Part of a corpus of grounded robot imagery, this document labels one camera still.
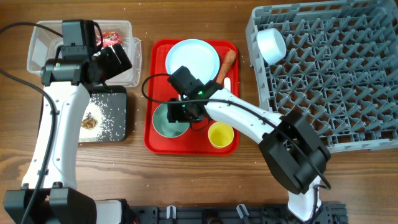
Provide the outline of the green bowl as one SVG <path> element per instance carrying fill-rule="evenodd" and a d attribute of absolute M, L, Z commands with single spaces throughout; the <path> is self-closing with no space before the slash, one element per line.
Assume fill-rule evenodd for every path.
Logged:
<path fill-rule="evenodd" d="M 176 138 L 184 134 L 188 123 L 170 123 L 167 117 L 168 108 L 166 104 L 159 105 L 152 115 L 152 125 L 157 133 L 166 138 Z"/>

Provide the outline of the yellow cup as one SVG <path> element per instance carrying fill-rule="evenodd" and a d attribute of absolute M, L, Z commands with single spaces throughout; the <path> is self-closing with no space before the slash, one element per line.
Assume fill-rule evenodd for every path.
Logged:
<path fill-rule="evenodd" d="M 210 144 L 218 149 L 229 146 L 234 139 L 233 128 L 223 122 L 215 122 L 208 129 Z"/>

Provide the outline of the white rice pile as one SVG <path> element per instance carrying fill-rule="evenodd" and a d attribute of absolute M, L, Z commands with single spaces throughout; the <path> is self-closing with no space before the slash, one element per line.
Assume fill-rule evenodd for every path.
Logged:
<path fill-rule="evenodd" d="M 95 93 L 83 115 L 93 117 L 93 129 L 80 128 L 79 142 L 117 142 L 126 137 L 127 95 L 125 93 Z"/>

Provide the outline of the brown food scrap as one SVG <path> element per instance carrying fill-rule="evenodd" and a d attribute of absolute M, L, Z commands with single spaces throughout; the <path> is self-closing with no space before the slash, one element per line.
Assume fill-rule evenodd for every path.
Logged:
<path fill-rule="evenodd" d="M 97 125 L 97 120 L 95 120 L 93 117 L 86 117 L 82 122 L 81 122 L 81 127 L 85 129 L 93 129 Z"/>

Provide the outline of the light blue bowl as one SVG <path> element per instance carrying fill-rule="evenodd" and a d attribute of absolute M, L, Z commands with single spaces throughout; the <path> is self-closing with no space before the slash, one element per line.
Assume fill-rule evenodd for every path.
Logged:
<path fill-rule="evenodd" d="M 286 44 L 282 34 L 275 28 L 257 33 L 257 43 L 263 59 L 269 65 L 275 65 L 286 55 Z"/>

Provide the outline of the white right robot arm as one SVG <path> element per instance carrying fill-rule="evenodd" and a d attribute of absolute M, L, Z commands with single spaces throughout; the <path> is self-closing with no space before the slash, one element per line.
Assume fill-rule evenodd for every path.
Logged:
<path fill-rule="evenodd" d="M 307 119 L 296 111 L 286 115 L 254 106 L 211 80 L 202 83 L 181 66 L 167 81 L 179 94 L 168 101 L 171 122 L 192 123 L 204 117 L 243 133 L 259 146 L 267 166 L 289 193 L 288 209 L 302 222 L 313 222 L 321 206 L 320 188 L 330 152 Z"/>

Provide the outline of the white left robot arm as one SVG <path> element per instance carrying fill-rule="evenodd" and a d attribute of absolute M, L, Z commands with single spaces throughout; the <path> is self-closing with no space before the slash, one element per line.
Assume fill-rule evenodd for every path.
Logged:
<path fill-rule="evenodd" d="M 92 20 L 64 20 L 63 44 L 40 76 L 43 96 L 37 143 L 20 189 L 4 209 L 16 223 L 136 223 L 125 199 L 93 200 L 76 189 L 81 122 L 93 89 L 132 65 L 120 44 L 103 45 Z"/>

